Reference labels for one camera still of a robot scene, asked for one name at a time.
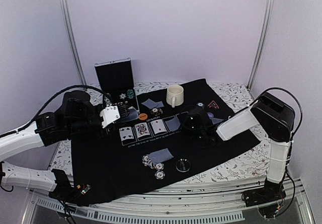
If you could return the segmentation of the purple small blind button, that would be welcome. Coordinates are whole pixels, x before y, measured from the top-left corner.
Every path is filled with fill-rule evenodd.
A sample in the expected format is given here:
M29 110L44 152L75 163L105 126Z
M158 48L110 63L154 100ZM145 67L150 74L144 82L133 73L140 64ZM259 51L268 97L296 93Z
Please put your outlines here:
M208 115L209 118L213 118L214 117L214 115L211 112L207 112L207 115Z

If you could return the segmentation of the red triangle black token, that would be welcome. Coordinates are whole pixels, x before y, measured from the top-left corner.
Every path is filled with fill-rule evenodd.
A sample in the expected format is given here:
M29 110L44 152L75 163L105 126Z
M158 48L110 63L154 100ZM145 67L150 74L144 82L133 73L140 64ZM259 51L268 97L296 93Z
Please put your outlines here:
M219 109L219 105L214 101L212 100L208 105L207 105L208 108L214 108L214 109Z

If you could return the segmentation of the teal chip stack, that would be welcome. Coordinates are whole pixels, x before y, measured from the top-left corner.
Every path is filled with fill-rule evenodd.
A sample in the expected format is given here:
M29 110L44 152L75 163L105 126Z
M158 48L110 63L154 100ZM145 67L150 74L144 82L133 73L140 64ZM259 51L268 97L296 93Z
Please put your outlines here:
M197 106L198 106L198 107L201 107L201 108L204 108L204 104L203 104L203 103L201 103L201 102L198 102L198 103L197 103Z

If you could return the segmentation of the queen of hearts card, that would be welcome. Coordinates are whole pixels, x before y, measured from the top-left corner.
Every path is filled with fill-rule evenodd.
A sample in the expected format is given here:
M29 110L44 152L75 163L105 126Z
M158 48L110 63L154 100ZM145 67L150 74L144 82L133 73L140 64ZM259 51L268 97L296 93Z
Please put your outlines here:
M134 126L134 129L136 131L137 137L143 137L150 135L150 131L148 129L147 123L139 123Z

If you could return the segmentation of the orange big blind button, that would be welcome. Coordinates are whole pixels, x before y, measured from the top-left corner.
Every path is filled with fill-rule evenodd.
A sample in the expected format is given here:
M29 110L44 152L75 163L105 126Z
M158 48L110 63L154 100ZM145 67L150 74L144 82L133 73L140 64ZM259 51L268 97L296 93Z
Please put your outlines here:
M138 116L139 120L145 121L148 118L148 115L146 113L141 113Z

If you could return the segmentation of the clear black dealer button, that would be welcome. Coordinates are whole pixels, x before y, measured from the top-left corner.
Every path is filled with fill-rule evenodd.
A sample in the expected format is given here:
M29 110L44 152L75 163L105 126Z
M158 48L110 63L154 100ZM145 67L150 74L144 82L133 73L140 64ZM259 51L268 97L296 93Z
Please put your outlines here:
M187 159L179 159L176 162L176 169L181 173L188 172L190 170L191 164Z

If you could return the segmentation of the red brown chip stack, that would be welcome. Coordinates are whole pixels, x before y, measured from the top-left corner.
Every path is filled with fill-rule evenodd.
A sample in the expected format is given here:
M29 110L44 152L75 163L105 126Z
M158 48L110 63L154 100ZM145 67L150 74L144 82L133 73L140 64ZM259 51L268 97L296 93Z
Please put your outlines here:
M161 108L152 108L150 112L153 116L160 116L163 114L163 111Z

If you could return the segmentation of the aluminium poker chip case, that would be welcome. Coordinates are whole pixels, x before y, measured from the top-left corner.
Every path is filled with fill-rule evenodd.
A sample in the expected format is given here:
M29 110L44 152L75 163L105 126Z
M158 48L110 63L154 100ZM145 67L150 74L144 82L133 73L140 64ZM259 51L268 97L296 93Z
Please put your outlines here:
M132 72L131 58L106 61L95 64L96 75L101 90L110 94L113 103L118 106L124 105L127 109L135 109L139 112L136 93L134 90L134 77ZM127 91L134 91L134 98L127 98ZM126 98L120 99L120 94L125 93Z

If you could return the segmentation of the dealt card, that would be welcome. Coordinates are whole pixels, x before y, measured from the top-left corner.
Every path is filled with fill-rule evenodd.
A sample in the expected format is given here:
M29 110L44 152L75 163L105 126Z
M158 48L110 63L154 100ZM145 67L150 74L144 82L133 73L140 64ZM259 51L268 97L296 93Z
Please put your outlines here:
M162 107L164 107L164 104L162 101L156 102L155 108L162 108Z
M154 163L154 164L158 164L161 163L162 161L160 160L161 157L161 153L160 151L156 151L156 152L152 152L149 155L149 159Z

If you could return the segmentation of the blue white chip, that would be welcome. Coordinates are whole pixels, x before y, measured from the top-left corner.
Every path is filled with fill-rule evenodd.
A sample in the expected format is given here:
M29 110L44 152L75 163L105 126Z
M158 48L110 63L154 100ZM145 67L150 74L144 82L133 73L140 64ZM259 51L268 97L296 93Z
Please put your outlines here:
M164 171L156 171L154 176L156 179L162 180L165 177L165 172Z
M162 171L164 169L164 164L163 163L157 163L155 164L154 168L158 171Z

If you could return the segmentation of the blue patterned card deck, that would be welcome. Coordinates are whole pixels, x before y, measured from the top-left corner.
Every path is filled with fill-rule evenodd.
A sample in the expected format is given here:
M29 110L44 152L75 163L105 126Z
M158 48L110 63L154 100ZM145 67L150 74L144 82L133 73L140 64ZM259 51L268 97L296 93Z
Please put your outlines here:
M123 121L129 122L129 121L136 120L137 118L138 118L138 112L134 110L134 111L130 111L129 115L123 118Z

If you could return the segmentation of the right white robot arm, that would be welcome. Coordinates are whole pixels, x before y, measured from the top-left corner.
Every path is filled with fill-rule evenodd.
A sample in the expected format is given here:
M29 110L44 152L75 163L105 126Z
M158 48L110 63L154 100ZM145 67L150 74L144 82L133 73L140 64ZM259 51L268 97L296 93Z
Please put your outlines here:
M233 142L255 129L266 134L271 146L264 186L242 193L246 206L283 200L286 197L283 181L289 176L293 139L299 126L294 124L294 109L272 95L271 90L273 88L264 90L249 105L226 120L209 118L200 104L179 117L180 129L206 147Z

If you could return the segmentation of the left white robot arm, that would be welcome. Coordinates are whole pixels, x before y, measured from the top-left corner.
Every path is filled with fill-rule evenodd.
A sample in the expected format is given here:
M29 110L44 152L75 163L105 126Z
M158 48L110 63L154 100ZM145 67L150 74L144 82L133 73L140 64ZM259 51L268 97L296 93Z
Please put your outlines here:
M71 186L63 170L41 171L14 166L6 159L21 152L50 146L72 137L101 132L120 119L117 105L104 91L73 85L55 93L25 125L1 134L1 189L15 186L48 191L59 201L72 201L90 190L89 184Z

